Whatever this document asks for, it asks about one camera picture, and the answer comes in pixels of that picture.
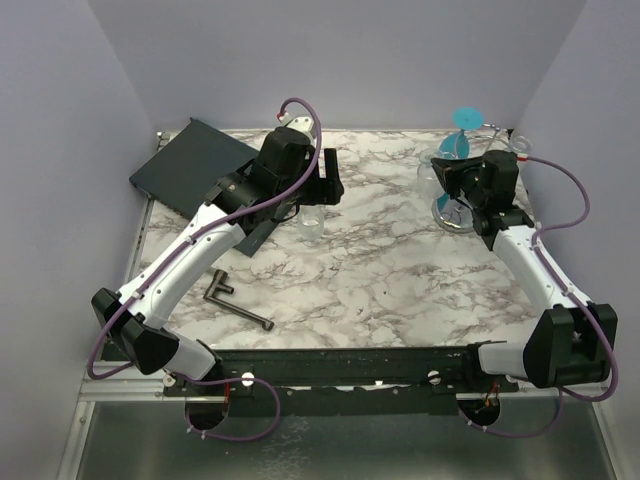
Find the clear ribbed wine glass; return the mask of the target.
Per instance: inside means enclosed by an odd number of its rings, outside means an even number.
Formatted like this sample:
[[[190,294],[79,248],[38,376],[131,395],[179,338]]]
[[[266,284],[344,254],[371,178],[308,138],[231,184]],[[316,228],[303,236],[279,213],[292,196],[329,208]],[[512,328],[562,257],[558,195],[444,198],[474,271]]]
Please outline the clear ribbed wine glass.
[[[301,238],[310,244],[320,241],[324,233],[324,210],[319,205],[302,206],[297,215],[298,233]]]

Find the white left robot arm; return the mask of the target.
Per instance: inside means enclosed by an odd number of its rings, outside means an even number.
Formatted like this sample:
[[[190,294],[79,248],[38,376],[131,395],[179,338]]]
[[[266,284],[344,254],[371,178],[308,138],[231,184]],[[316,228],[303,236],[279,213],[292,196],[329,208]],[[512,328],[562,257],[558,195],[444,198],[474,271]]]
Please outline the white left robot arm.
[[[187,377],[201,395],[222,380],[214,353],[171,330],[169,318],[195,282],[227,251],[271,221],[284,206],[336,205],[344,188],[337,154],[322,146],[321,129],[298,117],[271,131],[257,154],[221,177],[187,227],[142,273],[117,291],[96,292],[91,306],[110,340],[142,374]]]

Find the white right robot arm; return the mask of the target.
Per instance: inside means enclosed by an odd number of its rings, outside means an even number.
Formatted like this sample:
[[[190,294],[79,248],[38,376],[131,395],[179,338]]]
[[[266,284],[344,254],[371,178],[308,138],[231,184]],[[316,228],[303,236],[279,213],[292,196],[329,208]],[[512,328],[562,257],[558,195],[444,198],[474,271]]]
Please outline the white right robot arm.
[[[470,207],[473,228],[511,271],[539,316],[523,344],[481,343],[476,358],[460,367],[460,379],[480,392],[508,375],[540,389],[613,381],[617,315],[596,304],[547,252],[542,231],[515,203],[520,162],[513,152],[491,150],[464,160],[433,158],[430,164],[453,200]]]

